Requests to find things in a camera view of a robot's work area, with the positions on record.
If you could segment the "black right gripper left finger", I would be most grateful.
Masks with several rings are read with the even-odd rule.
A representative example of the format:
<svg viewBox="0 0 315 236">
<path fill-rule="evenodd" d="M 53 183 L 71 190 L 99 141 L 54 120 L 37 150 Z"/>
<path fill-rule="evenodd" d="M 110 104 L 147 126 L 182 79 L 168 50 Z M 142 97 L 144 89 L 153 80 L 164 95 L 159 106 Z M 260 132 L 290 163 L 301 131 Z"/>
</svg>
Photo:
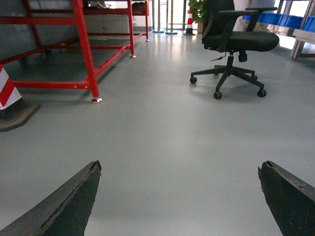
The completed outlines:
<svg viewBox="0 0 315 236">
<path fill-rule="evenodd" d="M 101 165 L 93 161 L 0 231 L 2 236 L 83 236 L 97 194 Z"/>
</svg>

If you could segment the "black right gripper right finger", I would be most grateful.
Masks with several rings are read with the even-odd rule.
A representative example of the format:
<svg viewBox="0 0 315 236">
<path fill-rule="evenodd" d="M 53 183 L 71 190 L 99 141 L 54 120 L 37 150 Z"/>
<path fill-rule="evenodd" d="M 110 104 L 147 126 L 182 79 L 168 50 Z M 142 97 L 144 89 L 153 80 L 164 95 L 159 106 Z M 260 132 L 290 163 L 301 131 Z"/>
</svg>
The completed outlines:
<svg viewBox="0 0 315 236">
<path fill-rule="evenodd" d="M 284 236 L 315 234 L 315 188 L 272 161 L 258 168 L 266 203 Z"/>
</svg>

